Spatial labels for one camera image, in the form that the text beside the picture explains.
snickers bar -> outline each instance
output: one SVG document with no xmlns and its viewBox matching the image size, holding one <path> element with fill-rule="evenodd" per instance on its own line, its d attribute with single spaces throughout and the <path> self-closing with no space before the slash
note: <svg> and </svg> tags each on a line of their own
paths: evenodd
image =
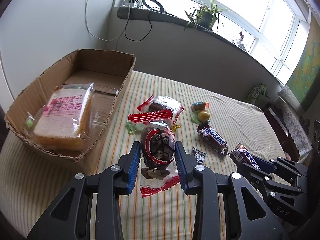
<svg viewBox="0 0 320 240">
<path fill-rule="evenodd" d="M 207 121 L 199 125 L 197 131 L 202 139 L 218 154 L 223 156 L 228 154 L 227 142 L 214 130 L 214 128 L 208 125 Z"/>
<path fill-rule="evenodd" d="M 241 144 L 239 143 L 236 148 L 231 151 L 230 153 L 230 158 L 233 160 L 233 162 L 239 166 L 242 163 L 247 163 L 254 168 L 260 170 L 260 167 L 258 164 L 255 162 L 255 160 L 252 158 L 251 154 L 248 152 L 248 150 Z"/>
</svg>

plant pot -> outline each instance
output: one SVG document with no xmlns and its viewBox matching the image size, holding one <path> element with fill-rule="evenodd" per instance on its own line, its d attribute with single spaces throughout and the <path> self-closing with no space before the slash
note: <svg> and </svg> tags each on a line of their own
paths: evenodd
<svg viewBox="0 0 320 240">
<path fill-rule="evenodd" d="M 214 23 L 217 20 L 217 17 L 212 21 L 213 15 L 210 13 L 203 13 L 199 19 L 199 21 L 197 22 L 198 25 L 211 30 Z"/>
</svg>

metal screw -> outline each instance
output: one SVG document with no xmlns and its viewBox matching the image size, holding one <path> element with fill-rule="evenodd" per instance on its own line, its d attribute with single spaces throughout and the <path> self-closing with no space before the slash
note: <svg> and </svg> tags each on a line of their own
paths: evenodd
<svg viewBox="0 0 320 240">
<path fill-rule="evenodd" d="M 83 173 L 77 173 L 77 174 L 75 175 L 75 179 L 83 179 L 83 177 L 84 177 L 84 174 L 83 174 Z"/>
<path fill-rule="evenodd" d="M 112 170 L 112 171 L 119 171 L 119 169 L 120 169 L 120 166 L 119 166 L 119 165 L 113 165 L 113 166 L 111 167 L 111 170 Z"/>
<path fill-rule="evenodd" d="M 196 165 L 196 170 L 197 171 L 203 171 L 204 170 L 204 166 L 201 164 Z"/>
<path fill-rule="evenodd" d="M 240 178 L 241 178 L 241 175 L 240 175 L 240 173 L 238 173 L 238 172 L 232 173 L 231 176 L 232 176 L 234 179 L 240 179 Z"/>
</svg>

candy wrapper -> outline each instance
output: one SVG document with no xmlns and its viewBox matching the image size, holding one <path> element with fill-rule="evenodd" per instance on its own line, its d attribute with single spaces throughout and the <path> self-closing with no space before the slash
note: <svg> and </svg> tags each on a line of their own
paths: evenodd
<svg viewBox="0 0 320 240">
<path fill-rule="evenodd" d="M 239 166 L 242 163 L 247 163 L 250 166 L 256 168 L 257 170 L 260 170 L 259 165 L 255 162 L 254 158 L 252 158 L 249 151 L 244 147 L 243 144 L 239 143 L 236 148 L 231 151 L 230 158 L 233 160 L 233 162 Z"/>
<path fill-rule="evenodd" d="M 172 111 L 130 114 L 129 126 L 140 140 L 140 191 L 151 196 L 179 183 L 174 162 L 175 141 Z"/>
<path fill-rule="evenodd" d="M 176 123 L 179 114 L 184 110 L 182 104 L 177 100 L 167 97 L 167 96 L 154 96 L 148 98 L 147 101 L 143 102 L 137 107 L 139 112 L 156 112 L 165 109 L 170 109 L 172 111 L 173 124 Z"/>
<path fill-rule="evenodd" d="M 196 124 L 202 124 L 205 121 L 209 122 L 210 114 L 208 112 L 209 102 L 197 102 L 191 106 L 191 120 Z"/>
<path fill-rule="evenodd" d="M 198 126 L 197 132 L 216 153 L 223 156 L 228 154 L 227 141 L 223 139 L 207 121 Z"/>
<path fill-rule="evenodd" d="M 204 159 L 206 156 L 206 154 L 204 152 L 201 152 L 198 149 L 193 147 L 192 148 L 192 155 L 196 158 L 198 164 L 204 165 Z"/>
</svg>

mattress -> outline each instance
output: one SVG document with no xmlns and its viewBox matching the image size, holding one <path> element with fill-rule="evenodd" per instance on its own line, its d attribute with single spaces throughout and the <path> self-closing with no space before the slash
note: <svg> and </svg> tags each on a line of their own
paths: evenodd
<svg viewBox="0 0 320 240">
<path fill-rule="evenodd" d="M 98 172 L 116 164 L 121 155 L 130 151 L 134 135 L 126 130 L 128 114 L 150 95 L 168 95 L 185 107 L 179 116 L 176 140 L 187 153 L 192 147 L 206 152 L 205 165 L 213 171 L 229 175 L 236 166 L 229 156 L 218 156 L 196 132 L 191 122 L 191 104 L 210 103 L 211 125 L 233 150 L 238 143 L 250 153 L 266 160 L 285 157 L 284 152 L 263 112 L 244 102 L 169 79 L 134 71 L 119 108 L 115 111 L 107 139 L 101 152 Z M 7 220 L 27 236 L 36 220 L 73 176 L 72 172 L 38 156 L 9 133 L 0 154 L 0 210 Z M 142 198 L 140 177 L 130 196 L 120 196 L 120 212 L 124 239 L 191 239 L 196 211 L 196 196 L 186 196 L 180 184 L 151 197 Z M 223 208 L 220 214 L 221 239 L 225 239 Z M 92 221 L 95 204 L 92 206 Z M 91 239 L 94 239 L 94 223 Z"/>
</svg>

